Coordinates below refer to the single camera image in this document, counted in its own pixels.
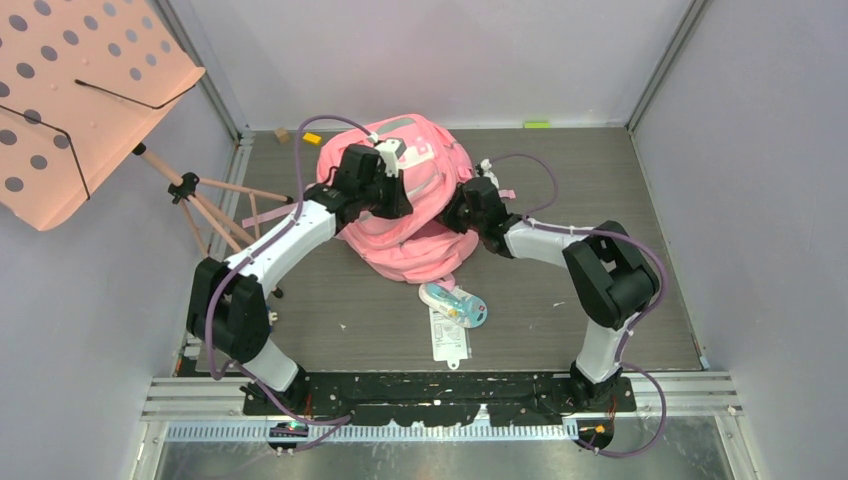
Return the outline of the pink student backpack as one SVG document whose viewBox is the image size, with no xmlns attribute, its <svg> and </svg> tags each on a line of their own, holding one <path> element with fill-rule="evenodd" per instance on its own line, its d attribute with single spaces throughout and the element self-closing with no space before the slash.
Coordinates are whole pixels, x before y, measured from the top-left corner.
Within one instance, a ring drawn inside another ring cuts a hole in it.
<svg viewBox="0 0 848 480">
<path fill-rule="evenodd" d="M 469 155 L 443 127 L 418 114 L 400 115 L 334 136 L 320 150 L 315 183 L 331 181 L 347 146 L 373 146 L 367 139 L 372 132 L 404 140 L 401 168 L 413 213 L 388 220 L 363 212 L 332 239 L 344 241 L 390 280 L 420 284 L 449 278 L 479 241 L 474 232 L 456 233 L 436 220 L 457 185 L 478 177 Z"/>
</svg>

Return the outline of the packaged blue correction tape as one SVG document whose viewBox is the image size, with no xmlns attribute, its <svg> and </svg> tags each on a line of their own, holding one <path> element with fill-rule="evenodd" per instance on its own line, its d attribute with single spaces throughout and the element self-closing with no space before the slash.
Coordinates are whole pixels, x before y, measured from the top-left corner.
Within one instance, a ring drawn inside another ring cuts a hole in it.
<svg viewBox="0 0 848 480">
<path fill-rule="evenodd" d="M 472 357 L 469 331 L 486 322 L 487 304 L 457 286 L 447 289 L 438 283 L 420 285 L 418 295 L 428 308 L 433 359 L 457 370 Z"/>
</svg>

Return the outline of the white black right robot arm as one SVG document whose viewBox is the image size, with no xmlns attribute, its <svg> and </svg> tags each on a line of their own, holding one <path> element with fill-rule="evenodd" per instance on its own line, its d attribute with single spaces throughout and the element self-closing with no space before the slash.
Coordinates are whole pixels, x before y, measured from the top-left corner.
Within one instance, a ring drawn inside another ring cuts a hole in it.
<svg viewBox="0 0 848 480">
<path fill-rule="evenodd" d="M 436 220 L 456 233 L 476 233 L 493 254 L 568 272 L 588 317 L 583 345 L 570 366 L 570 395 L 584 410 L 605 403 L 621 375 L 632 326 L 661 292 L 661 279 L 643 245 L 615 221 L 596 228 L 565 227 L 511 213 L 485 177 L 459 184 Z"/>
</svg>

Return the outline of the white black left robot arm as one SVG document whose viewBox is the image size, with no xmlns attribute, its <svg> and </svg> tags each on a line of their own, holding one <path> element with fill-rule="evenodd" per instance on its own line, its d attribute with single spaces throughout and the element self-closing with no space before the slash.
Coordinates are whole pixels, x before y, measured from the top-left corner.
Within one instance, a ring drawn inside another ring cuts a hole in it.
<svg viewBox="0 0 848 480">
<path fill-rule="evenodd" d="M 401 168 L 406 150 L 399 139 L 347 146 L 331 181 L 311 185 L 282 222 L 243 251 L 195 269 L 187 331 L 269 387 L 268 400 L 284 414 L 305 405 L 307 389 L 295 380 L 299 365 L 270 338 L 266 300 L 297 263 L 361 213 L 390 220 L 411 214 Z"/>
</svg>

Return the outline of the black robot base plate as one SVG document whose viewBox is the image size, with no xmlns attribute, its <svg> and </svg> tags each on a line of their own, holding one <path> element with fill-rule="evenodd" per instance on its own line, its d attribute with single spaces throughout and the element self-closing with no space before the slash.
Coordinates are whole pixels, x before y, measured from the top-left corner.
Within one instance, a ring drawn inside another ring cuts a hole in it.
<svg viewBox="0 0 848 480">
<path fill-rule="evenodd" d="M 480 415 L 495 427 L 540 426 L 573 414 L 605 418 L 637 408 L 625 377 L 582 387 L 566 373 L 551 372 L 314 372 L 273 396 L 254 383 L 241 390 L 248 416 L 290 410 L 351 426 L 466 426 Z"/>
</svg>

